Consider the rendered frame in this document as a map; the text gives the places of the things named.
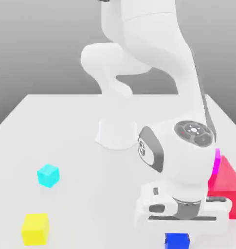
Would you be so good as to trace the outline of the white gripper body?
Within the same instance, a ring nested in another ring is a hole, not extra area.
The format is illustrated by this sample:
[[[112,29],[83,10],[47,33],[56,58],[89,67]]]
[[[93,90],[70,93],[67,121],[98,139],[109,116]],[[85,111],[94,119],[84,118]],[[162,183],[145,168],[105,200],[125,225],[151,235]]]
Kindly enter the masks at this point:
[[[180,220],[173,216],[163,216],[149,212],[148,206],[141,201],[136,204],[134,223],[136,230],[144,233],[188,233],[219,234],[228,229],[231,201],[208,201],[200,214],[190,220]]]

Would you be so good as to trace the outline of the small blue cube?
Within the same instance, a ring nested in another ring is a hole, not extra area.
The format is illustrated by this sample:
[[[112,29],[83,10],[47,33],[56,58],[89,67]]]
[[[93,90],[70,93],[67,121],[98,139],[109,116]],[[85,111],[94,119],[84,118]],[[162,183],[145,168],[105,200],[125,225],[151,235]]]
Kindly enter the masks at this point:
[[[166,233],[165,249],[189,249],[190,239],[187,233]]]

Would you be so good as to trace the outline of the small magenta cube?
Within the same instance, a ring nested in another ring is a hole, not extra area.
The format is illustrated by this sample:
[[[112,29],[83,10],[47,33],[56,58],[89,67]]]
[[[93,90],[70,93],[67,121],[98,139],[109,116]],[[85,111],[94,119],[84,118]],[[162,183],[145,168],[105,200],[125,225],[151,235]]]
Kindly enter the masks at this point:
[[[215,160],[214,160],[214,166],[213,166],[212,174],[214,174],[214,175],[218,174],[220,162],[221,162],[220,149],[216,148],[216,151],[215,151]]]

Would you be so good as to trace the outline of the small cyan cube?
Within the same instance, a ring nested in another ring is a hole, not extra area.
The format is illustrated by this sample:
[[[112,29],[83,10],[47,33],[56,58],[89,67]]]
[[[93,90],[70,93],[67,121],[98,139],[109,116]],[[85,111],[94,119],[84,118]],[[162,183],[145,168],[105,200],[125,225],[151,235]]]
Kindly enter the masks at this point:
[[[59,168],[46,164],[37,171],[37,177],[39,184],[51,188],[60,179]]]

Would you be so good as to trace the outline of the small yellow cube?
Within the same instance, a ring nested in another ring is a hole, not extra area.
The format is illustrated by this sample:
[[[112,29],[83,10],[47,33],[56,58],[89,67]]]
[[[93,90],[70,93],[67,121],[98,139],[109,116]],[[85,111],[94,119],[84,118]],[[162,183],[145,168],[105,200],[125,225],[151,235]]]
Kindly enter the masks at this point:
[[[26,214],[21,235],[25,246],[43,246],[49,235],[49,218],[47,213]]]

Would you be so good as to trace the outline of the large red box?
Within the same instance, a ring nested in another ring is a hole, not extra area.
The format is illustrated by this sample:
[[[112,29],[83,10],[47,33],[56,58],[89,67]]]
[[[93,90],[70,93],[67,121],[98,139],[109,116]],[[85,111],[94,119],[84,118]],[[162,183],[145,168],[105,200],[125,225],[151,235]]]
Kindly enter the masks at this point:
[[[208,196],[226,197],[232,201],[229,219],[236,219],[236,172],[226,159],[221,156],[219,172],[212,187],[209,187]]]

